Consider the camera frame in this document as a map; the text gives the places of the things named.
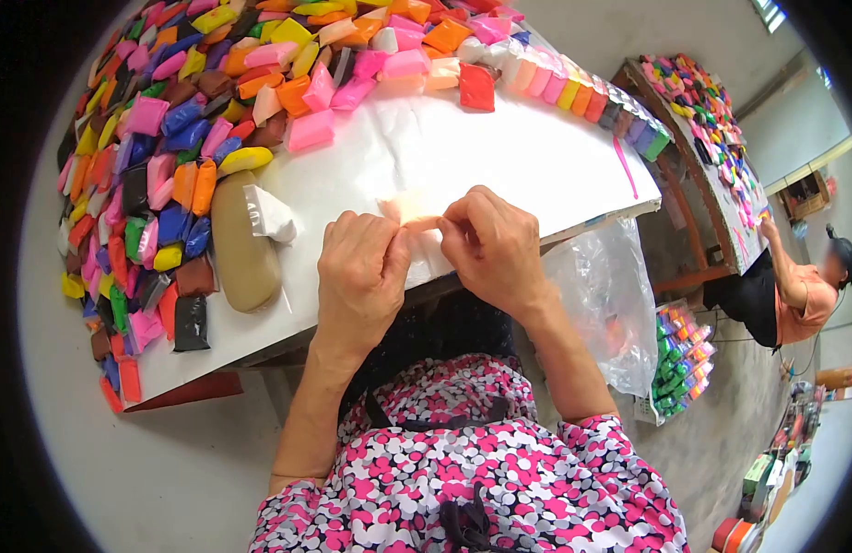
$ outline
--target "finger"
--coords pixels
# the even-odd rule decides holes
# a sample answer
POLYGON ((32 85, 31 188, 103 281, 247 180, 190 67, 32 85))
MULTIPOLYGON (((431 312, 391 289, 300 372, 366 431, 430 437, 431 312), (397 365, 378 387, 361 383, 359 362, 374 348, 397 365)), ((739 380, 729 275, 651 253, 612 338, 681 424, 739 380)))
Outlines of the finger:
POLYGON ((490 227, 496 227, 500 220, 497 208, 481 192, 464 195, 448 206, 444 216, 458 225, 470 221, 482 239, 488 236, 490 227))
POLYGON ((328 240, 330 240, 330 234, 331 234, 331 231, 334 230, 334 225, 335 225, 335 223, 333 221, 331 221, 330 223, 325 225, 325 227, 324 227, 324 238, 322 238, 322 240, 321 240, 321 247, 322 248, 325 246, 325 244, 328 243, 328 240))
POLYGON ((337 236, 343 237, 346 235, 346 230, 352 225, 353 221, 358 218, 358 215, 355 212, 351 212, 346 210, 345 212, 340 213, 340 216, 336 218, 336 224, 334 225, 331 233, 336 231, 337 236))
POLYGON ((403 286, 407 280, 407 270, 411 267, 410 232, 399 228, 386 249, 382 262, 383 281, 388 286, 403 286))
POLYGON ((388 224, 391 224, 387 218, 377 217, 372 213, 362 213, 349 226, 349 228, 346 229, 346 240, 354 249, 360 249, 363 245, 366 245, 372 240, 371 234, 374 233, 374 229, 377 225, 379 225, 379 221, 385 221, 388 224))
POLYGON ((469 189, 469 193, 471 194, 472 192, 483 194, 484 197, 486 197, 487 200, 491 204, 493 204, 493 206, 496 207, 498 210, 502 210, 505 207, 511 206, 508 202, 506 202, 506 200, 499 197, 496 192, 494 192, 490 188, 487 188, 483 184, 476 184, 475 186, 471 187, 469 189))
POLYGON ((463 230, 445 217, 438 219, 438 230, 441 231, 441 252, 444 257, 451 262, 457 272, 468 272, 475 257, 463 230))
POLYGON ((383 260, 388 245, 398 233, 398 223, 383 217, 374 217, 355 237, 355 256, 371 268, 373 274, 382 274, 383 260))

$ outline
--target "hand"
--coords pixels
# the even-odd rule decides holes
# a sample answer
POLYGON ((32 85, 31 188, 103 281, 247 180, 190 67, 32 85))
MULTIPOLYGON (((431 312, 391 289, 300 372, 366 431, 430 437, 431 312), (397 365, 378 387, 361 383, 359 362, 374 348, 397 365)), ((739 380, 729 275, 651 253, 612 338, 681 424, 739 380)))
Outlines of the hand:
POLYGON ((343 212, 324 229, 318 262, 318 330, 310 351, 354 371, 405 301, 407 231, 387 218, 343 212))
POLYGON ((526 325, 553 295, 539 261, 539 222, 490 188, 472 187, 442 218, 441 250, 473 294, 526 325))
POLYGON ((772 240, 773 238, 779 238, 779 229, 776 228, 774 222, 765 218, 761 221, 760 226, 758 227, 761 235, 768 240, 772 240))

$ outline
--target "woman's right hand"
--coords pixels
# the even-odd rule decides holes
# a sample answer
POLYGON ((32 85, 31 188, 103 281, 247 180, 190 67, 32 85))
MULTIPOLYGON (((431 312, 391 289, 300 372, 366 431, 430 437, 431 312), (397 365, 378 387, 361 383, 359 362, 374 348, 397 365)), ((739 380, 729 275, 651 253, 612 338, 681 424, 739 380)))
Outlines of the woman's right hand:
POLYGON ((463 286, 520 324, 557 290, 542 273, 539 222, 485 186, 472 187, 438 220, 441 250, 463 286))

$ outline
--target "clear plastic bag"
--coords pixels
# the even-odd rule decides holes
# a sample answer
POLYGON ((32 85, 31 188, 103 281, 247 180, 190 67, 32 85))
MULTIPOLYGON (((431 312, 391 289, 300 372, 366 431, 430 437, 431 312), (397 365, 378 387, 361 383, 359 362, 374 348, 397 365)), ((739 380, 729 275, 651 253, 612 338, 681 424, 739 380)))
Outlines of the clear plastic bag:
POLYGON ((656 305, 637 224, 621 218, 550 249, 542 270, 608 384, 646 397, 656 371, 656 305))
POLYGON ((245 185, 242 190, 254 236, 268 236, 284 243, 297 238, 294 215, 287 205, 256 184, 245 185))

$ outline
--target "black pants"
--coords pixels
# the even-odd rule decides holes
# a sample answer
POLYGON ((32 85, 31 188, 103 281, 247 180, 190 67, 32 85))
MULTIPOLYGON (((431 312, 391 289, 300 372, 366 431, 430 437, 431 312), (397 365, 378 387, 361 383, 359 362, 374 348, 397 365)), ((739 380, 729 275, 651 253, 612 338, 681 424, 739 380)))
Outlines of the black pants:
POLYGON ((776 278, 770 250, 765 249, 741 276, 705 282, 703 304, 708 310, 719 306, 732 320, 744 323, 757 343, 775 348, 776 278))
POLYGON ((511 317, 468 290, 442 297, 428 317, 421 305, 401 310, 346 388, 339 419, 343 420, 366 390, 392 382, 414 363, 466 353, 515 357, 511 317))

